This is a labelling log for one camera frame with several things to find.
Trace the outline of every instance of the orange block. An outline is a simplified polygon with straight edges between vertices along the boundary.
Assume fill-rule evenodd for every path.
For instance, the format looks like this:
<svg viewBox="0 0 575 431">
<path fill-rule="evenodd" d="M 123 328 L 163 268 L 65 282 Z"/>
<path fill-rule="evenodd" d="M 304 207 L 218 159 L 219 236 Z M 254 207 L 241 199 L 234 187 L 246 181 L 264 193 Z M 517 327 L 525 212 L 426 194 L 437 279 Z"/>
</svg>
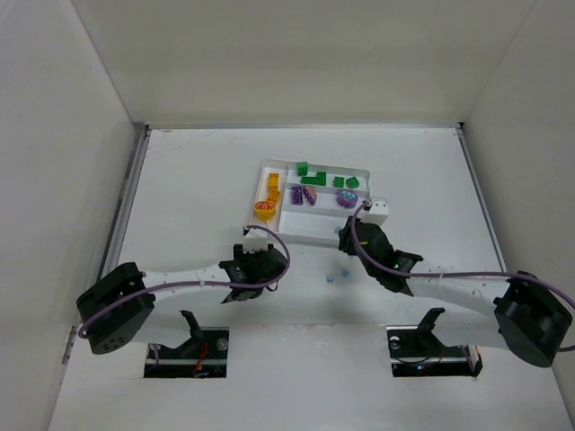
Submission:
<svg viewBox="0 0 575 431">
<path fill-rule="evenodd" d="M 268 191 L 277 190 L 279 187 L 279 174 L 271 173 L 268 177 Z"/>
<path fill-rule="evenodd" d="M 281 191 L 278 190 L 272 190 L 270 192 L 270 194 L 268 195 L 268 201 L 269 202 L 273 202 L 274 204 L 278 204 L 279 202 L 279 197 L 281 196 Z"/>
</svg>

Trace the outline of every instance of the purple block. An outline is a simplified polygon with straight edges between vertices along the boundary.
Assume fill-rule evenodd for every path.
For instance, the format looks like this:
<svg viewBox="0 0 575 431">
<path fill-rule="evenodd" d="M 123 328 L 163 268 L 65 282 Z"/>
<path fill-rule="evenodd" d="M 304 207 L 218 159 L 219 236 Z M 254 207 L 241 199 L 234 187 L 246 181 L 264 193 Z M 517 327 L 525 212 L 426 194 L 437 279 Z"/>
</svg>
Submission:
<svg viewBox="0 0 575 431">
<path fill-rule="evenodd" d="M 304 187 L 304 195 L 309 204 L 313 207 L 315 205 L 315 200 L 317 199 L 317 194 L 312 186 Z"/>
<path fill-rule="evenodd" d="M 358 195 L 353 191 L 342 190 L 338 193 L 337 202 L 342 207 L 355 208 L 358 204 Z"/>
<path fill-rule="evenodd" d="M 293 186 L 291 188 L 291 203 L 294 205 L 304 204 L 304 195 L 302 194 L 301 186 Z"/>
</svg>

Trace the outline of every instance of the white floor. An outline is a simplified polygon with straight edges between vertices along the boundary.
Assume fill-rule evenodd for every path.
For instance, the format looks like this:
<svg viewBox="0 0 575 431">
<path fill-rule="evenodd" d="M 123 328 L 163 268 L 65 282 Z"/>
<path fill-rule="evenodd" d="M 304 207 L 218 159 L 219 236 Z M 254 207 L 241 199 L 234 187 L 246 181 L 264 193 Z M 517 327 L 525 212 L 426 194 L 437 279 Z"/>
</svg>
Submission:
<svg viewBox="0 0 575 431">
<path fill-rule="evenodd" d="M 267 158 L 367 169 L 395 247 L 498 268 L 451 128 L 156 130 L 120 260 L 170 271 L 230 258 Z M 476 380 L 394 379 L 385 324 L 415 324 L 441 303 L 386 292 L 335 250 L 290 249 L 278 292 L 192 310 L 201 325 L 230 325 L 227 378 L 148 381 L 144 345 L 93 356 L 78 341 L 51 430 L 571 429 L 552 370 L 509 352 L 482 349 Z"/>
</svg>

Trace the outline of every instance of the white sorting tray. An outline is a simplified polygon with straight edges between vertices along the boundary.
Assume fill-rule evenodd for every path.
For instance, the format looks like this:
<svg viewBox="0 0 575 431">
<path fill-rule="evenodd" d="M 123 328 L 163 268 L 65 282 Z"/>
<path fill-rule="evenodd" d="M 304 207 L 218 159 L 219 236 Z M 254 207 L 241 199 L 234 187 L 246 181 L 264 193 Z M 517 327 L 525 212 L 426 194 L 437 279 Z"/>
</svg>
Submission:
<svg viewBox="0 0 575 431">
<path fill-rule="evenodd" d="M 336 176 L 355 176 L 359 180 L 359 187 L 352 191 L 358 195 L 358 203 L 370 198 L 369 171 L 354 168 L 341 168 L 325 166 L 308 162 L 307 176 L 315 176 L 317 172 L 326 172 L 326 186 L 314 186 L 317 193 L 315 206 L 311 206 L 304 198 L 303 205 L 291 203 L 292 186 L 301 186 L 301 177 L 297 175 L 297 162 L 268 159 L 261 169 L 260 183 L 255 194 L 254 204 L 268 197 L 268 176 L 270 173 L 279 174 L 279 191 L 281 198 L 278 202 L 276 215 L 268 221 L 267 226 L 287 242 L 299 242 L 315 245 L 337 246 L 339 237 L 337 230 L 341 229 L 355 209 L 341 207 L 336 202 L 336 195 L 340 188 L 332 186 Z M 252 212 L 251 224 L 266 225 Z"/>
</svg>

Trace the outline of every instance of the green block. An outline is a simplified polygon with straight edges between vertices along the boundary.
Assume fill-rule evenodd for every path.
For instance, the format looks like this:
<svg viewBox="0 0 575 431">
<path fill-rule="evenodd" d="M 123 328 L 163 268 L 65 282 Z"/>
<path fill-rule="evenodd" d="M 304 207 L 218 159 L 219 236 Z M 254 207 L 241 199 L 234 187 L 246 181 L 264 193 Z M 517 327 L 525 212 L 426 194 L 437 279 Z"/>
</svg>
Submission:
<svg viewBox="0 0 575 431">
<path fill-rule="evenodd" d="M 325 186 L 325 182 L 327 181 L 327 173 L 317 172 L 315 174 L 315 178 L 318 178 L 320 180 L 320 184 L 318 184 L 318 186 Z"/>
<path fill-rule="evenodd" d="M 356 177 L 347 178 L 345 183 L 348 185 L 350 189 L 356 189 L 359 187 L 359 181 Z"/>
<path fill-rule="evenodd" d="M 299 162 L 297 164 L 297 175 L 300 177 L 307 175 L 307 162 Z"/>
</svg>

